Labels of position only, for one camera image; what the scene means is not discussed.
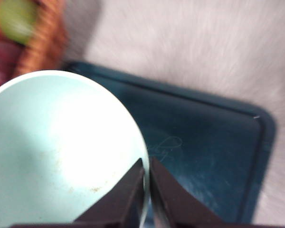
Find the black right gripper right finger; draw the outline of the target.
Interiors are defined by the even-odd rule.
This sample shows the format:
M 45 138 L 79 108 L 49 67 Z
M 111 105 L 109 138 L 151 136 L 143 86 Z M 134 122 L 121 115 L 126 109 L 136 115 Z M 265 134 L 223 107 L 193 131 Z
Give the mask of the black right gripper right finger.
M 150 195 L 157 228 L 281 228 L 227 223 L 189 194 L 155 157 L 150 158 Z

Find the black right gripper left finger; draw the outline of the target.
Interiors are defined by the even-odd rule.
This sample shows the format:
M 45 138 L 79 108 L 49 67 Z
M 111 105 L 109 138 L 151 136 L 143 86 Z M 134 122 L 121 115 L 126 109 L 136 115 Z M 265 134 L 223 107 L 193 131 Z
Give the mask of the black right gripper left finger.
M 139 158 L 97 203 L 70 223 L 14 224 L 12 228 L 138 228 L 144 205 L 144 168 Z

